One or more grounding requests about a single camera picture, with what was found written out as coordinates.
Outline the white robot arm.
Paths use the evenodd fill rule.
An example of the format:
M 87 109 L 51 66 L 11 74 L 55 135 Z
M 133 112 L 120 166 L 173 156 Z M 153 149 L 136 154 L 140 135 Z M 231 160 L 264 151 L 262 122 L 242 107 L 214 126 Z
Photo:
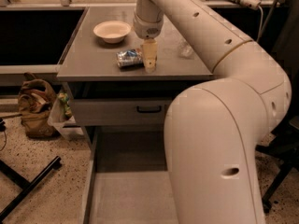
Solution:
M 256 145 L 292 99 L 280 65 L 200 0 L 137 0 L 135 32 L 169 19 L 213 74 L 179 94 L 164 122 L 178 224 L 265 224 Z

